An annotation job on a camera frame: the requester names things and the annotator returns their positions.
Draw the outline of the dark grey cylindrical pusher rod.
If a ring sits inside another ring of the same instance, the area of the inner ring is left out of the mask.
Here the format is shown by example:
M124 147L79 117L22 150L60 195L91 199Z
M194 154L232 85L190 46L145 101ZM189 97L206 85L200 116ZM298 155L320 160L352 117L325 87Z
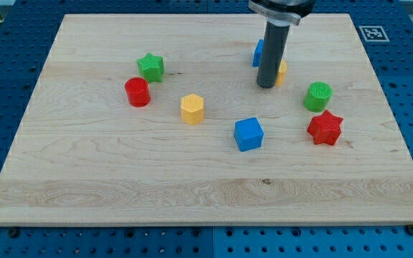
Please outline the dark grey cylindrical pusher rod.
M271 88L275 86L289 30L289 23L284 23L281 26L270 21L266 23L264 44L256 79L260 87Z

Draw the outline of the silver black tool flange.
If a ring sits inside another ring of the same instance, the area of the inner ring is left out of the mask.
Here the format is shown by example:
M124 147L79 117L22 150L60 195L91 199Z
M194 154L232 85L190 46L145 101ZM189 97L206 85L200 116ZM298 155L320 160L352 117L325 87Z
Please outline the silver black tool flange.
M299 25L301 19L309 15L315 0L249 0L248 8L264 16L276 26Z

